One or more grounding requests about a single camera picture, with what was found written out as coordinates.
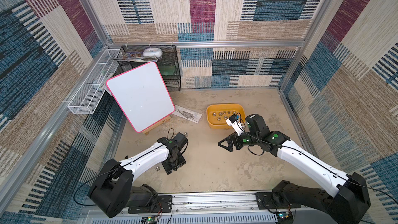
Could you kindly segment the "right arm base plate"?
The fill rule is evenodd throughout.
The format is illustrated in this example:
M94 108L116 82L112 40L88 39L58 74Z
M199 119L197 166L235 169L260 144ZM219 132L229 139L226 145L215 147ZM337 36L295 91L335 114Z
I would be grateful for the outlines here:
M302 207L300 204L290 203L281 194L273 193L272 191L256 192L255 197L258 209L271 210L272 212L288 208L295 210Z

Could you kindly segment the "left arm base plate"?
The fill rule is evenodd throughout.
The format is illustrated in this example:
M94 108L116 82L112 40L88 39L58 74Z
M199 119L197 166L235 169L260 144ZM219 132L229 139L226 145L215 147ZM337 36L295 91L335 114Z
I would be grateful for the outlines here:
M149 213L171 213L172 212L172 205L173 203L173 196L172 195L160 195L155 200L154 203L150 203L148 206L135 206L129 207L128 213L129 214L149 214Z

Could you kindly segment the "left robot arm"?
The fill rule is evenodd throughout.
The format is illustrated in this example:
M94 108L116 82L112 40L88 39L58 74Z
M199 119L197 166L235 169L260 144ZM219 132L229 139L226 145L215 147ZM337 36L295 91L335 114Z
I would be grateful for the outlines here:
M183 153L188 139L182 133L173 138L158 139L143 152L122 161L107 161L88 193L88 197L107 217L113 218L128 208L129 213L170 213L171 196L161 197L152 187L133 185L143 173L162 164L165 172L171 174L185 165Z

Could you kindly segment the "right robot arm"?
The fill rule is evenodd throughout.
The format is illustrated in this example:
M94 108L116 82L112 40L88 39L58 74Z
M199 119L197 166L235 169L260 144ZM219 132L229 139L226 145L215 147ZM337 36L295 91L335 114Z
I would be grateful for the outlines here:
M282 180L270 196L261 196L261 208L281 209L289 205L304 205L328 214L338 224L358 224L371 206L365 179L358 173L348 175L302 149L279 131L270 131L262 116L252 114L242 120L240 115L225 116L234 133L224 139L224 149L232 152L243 147L259 146L295 166L321 188L298 186Z

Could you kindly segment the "yellow plastic storage box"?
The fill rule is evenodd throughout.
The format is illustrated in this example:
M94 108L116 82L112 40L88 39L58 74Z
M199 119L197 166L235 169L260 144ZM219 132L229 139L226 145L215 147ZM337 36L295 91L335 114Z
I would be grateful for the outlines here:
M222 116L219 115L219 112L226 111L226 114L222 114ZM246 114L244 111L244 108L237 104L237 103L225 103L225 104L213 104L210 105L207 110L206 110L206 117L209 126L212 129L231 129L232 127L228 126L226 123L226 119L224 119L224 116L227 115L228 118L233 115L240 113L241 117L243 119L246 118Z

